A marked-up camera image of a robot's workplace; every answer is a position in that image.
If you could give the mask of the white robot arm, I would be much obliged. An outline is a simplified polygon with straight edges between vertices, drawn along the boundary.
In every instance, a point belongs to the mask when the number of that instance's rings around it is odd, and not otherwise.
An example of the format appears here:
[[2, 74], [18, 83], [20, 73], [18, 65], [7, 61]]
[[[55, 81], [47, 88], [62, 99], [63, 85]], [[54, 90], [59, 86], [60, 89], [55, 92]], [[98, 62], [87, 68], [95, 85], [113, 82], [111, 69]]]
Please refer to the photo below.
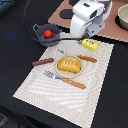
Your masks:
[[79, 0], [73, 7], [70, 34], [90, 38], [105, 27], [112, 0]]

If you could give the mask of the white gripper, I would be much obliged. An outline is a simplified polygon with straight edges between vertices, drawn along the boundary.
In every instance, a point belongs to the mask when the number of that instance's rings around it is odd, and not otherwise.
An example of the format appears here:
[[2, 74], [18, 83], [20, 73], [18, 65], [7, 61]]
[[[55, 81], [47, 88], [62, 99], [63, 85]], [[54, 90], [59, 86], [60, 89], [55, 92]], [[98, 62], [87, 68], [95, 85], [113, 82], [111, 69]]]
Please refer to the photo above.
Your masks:
[[70, 34], [74, 37], [81, 37], [87, 34], [87, 38], [94, 36], [105, 27], [103, 20], [104, 4], [98, 1], [80, 0], [72, 11], [74, 13]]

